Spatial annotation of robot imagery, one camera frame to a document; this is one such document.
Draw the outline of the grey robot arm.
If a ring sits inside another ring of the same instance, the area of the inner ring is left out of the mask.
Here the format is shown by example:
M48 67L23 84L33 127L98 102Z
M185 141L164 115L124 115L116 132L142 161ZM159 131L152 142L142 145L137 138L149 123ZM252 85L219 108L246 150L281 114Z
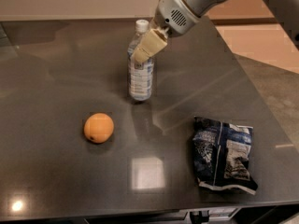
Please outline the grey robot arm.
M170 37L188 33L212 9L216 10L217 19L226 19L229 4L244 19L273 17L291 42L298 44L299 0L160 0L149 29L137 42L132 58L143 63L153 57L167 46Z

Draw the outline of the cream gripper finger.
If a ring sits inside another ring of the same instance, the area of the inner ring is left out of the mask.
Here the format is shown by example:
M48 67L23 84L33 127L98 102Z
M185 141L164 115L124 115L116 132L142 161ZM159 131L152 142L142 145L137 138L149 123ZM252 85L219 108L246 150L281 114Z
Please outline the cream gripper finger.
M132 58L136 63L144 63L167 46L167 29L150 28L138 42Z

